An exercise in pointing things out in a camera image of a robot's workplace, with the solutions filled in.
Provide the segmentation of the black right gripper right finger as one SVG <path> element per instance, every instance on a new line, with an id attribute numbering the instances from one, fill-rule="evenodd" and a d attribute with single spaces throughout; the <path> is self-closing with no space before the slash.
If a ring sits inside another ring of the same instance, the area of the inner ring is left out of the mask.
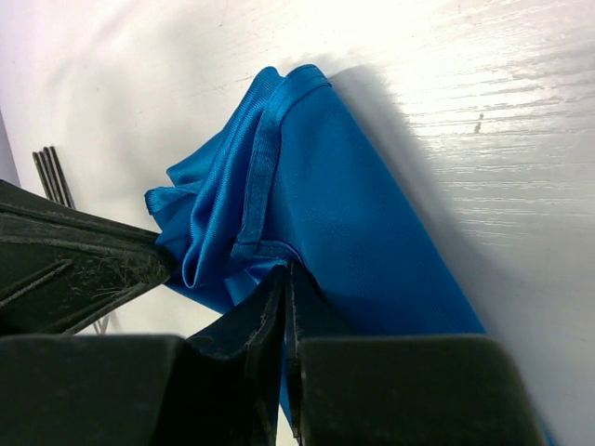
<path id="1" fill-rule="evenodd" d="M 286 388 L 303 445 L 543 445 L 508 352 L 474 334 L 363 336 L 298 262 L 285 285 Z"/>

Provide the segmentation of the blue satin napkin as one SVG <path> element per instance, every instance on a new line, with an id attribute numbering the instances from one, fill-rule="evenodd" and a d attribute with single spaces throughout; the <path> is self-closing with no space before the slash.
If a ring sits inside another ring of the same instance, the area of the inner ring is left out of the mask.
<path id="1" fill-rule="evenodd" d="M 389 168 L 322 71 L 260 71 L 228 123 L 145 203 L 170 289 L 219 313 L 300 261 L 369 335 L 484 333 Z"/>

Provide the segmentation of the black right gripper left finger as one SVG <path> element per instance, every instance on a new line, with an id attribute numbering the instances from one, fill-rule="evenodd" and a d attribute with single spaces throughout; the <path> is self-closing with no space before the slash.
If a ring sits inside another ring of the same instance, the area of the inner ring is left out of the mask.
<path id="1" fill-rule="evenodd" d="M 285 269 L 199 333 L 1 342 L 5 445 L 272 445 Z"/>

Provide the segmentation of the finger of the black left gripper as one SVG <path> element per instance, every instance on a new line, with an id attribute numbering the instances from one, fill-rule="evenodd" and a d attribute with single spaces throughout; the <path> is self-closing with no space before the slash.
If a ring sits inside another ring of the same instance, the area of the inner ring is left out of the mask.
<path id="1" fill-rule="evenodd" d="M 1 334 L 75 334 L 167 282 L 154 232 L 1 184 Z"/>

